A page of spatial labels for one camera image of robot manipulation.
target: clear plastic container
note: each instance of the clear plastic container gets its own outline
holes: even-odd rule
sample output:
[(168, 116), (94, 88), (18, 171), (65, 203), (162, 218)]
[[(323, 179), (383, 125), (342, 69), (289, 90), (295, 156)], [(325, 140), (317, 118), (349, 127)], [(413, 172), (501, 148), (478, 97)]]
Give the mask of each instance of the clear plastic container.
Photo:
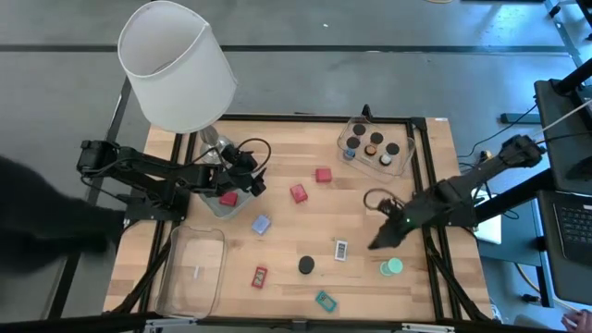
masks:
[(201, 319), (214, 307), (226, 244), (218, 229), (177, 227), (156, 298), (160, 315)]
[[(365, 133), (356, 135), (353, 132), (353, 127), (361, 124), (365, 127)], [(378, 132), (383, 136), (383, 142), (375, 145), (376, 154), (369, 156), (364, 153), (364, 147), (371, 144), (370, 136), (372, 133)], [(355, 149), (355, 157), (346, 158), (345, 152), (348, 150), (347, 140), (350, 137), (356, 137), (360, 141), (360, 146)], [(399, 145), (399, 152), (393, 155), (388, 166), (383, 166), (379, 162), (379, 158), (386, 152), (388, 143), (397, 143)], [(389, 132), (388, 129), (381, 128), (377, 124), (373, 124), (366, 117), (353, 117), (348, 121), (340, 136), (337, 139), (337, 146), (341, 149), (338, 159), (352, 167), (359, 169), (366, 175), (378, 179), (380, 181), (389, 182), (396, 177), (400, 177), (405, 168), (409, 165), (409, 161), (413, 154), (415, 154), (415, 141), (407, 136), (404, 139), (400, 135), (395, 135)]]

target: red small box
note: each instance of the red small box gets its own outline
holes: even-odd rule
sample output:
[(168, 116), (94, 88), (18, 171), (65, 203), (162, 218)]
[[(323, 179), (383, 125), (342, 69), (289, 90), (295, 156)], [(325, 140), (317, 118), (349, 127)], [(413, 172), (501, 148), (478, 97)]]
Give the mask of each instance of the red small box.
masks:
[(331, 169), (318, 168), (316, 170), (316, 182), (331, 182)]
[(265, 276), (267, 275), (267, 268), (257, 266), (255, 269), (255, 276), (253, 277), (253, 282), (251, 282), (251, 286), (255, 288), (261, 289), (265, 282)]
[(306, 194), (306, 191), (304, 190), (304, 187), (301, 184), (298, 184), (290, 188), (290, 192), (292, 192), (292, 197), (294, 198), (296, 204), (308, 199), (308, 194)]
[(228, 192), (220, 197), (220, 204), (234, 207), (237, 204), (239, 195), (236, 192)]

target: barcode label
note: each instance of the barcode label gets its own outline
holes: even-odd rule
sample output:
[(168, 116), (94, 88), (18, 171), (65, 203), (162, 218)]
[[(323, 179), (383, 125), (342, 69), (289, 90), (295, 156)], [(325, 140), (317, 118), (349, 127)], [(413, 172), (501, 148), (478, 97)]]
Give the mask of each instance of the barcode label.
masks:
[(345, 240), (338, 240), (335, 245), (335, 260), (345, 261), (347, 257), (348, 242)]

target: light blue block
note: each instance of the light blue block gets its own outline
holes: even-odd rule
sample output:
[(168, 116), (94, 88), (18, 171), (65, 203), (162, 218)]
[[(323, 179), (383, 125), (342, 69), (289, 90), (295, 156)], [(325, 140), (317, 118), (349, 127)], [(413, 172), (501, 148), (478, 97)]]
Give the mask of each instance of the light blue block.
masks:
[(251, 228), (255, 230), (256, 233), (259, 235), (265, 234), (267, 229), (271, 226), (271, 221), (267, 216), (258, 216), (257, 219), (253, 222)]

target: white cable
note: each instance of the white cable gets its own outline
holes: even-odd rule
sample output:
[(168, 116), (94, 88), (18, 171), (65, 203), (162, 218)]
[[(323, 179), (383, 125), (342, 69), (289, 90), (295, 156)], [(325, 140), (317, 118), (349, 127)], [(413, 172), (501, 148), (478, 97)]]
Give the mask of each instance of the white cable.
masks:
[(567, 115), (553, 121), (552, 123), (550, 123), (549, 125), (547, 125), (544, 129), (538, 131), (537, 133), (535, 133), (534, 135), (532, 135), (533, 138), (535, 138), (538, 134), (544, 132), (545, 130), (548, 130), (550, 128), (552, 128), (553, 126), (559, 124), (560, 122), (562, 122), (564, 119), (566, 119), (567, 117), (571, 116), (572, 114), (580, 111), (580, 109), (586, 107), (587, 105), (589, 105), (590, 103), (592, 103), (592, 99), (590, 99), (589, 101), (585, 102), (584, 104), (576, 107), (574, 110), (570, 111)]

